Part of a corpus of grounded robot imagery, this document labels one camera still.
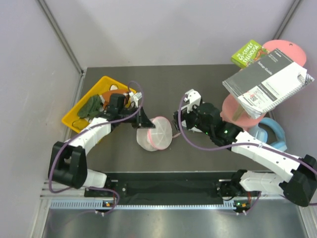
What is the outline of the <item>pink-zippered round laundry bag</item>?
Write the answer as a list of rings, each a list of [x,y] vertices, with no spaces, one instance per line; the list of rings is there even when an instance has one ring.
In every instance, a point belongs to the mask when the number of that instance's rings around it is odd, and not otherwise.
[[[137,129],[137,143],[146,151],[154,152],[167,149],[178,134],[173,134],[170,121],[162,116],[151,119],[155,128]]]

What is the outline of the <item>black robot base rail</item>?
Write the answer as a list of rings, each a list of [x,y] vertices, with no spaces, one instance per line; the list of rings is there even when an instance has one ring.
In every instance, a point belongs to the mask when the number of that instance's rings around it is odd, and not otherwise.
[[[109,173],[106,191],[87,189],[85,197],[119,196],[120,205],[214,205],[233,196],[246,196],[234,172],[116,172]]]

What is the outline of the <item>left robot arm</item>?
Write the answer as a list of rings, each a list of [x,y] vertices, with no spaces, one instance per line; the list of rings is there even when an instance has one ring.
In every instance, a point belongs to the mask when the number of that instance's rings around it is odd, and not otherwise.
[[[155,128],[143,109],[143,94],[130,92],[111,94],[106,108],[97,114],[91,123],[79,134],[65,142],[56,142],[52,149],[48,171],[49,190],[52,182],[63,184],[65,189],[94,187],[100,196],[108,196],[112,192],[112,184],[107,175],[90,170],[87,167],[87,155],[98,142],[109,135],[121,123],[129,123],[133,128]]]

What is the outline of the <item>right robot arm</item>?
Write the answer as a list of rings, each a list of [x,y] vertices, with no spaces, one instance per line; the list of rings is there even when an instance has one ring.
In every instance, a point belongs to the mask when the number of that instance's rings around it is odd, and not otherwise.
[[[238,170],[230,181],[232,196],[249,191],[278,194],[290,202],[307,207],[317,190],[317,161],[306,155],[301,158],[279,151],[252,137],[229,122],[220,122],[218,131],[206,132],[216,147],[241,154],[270,169],[271,173]]]

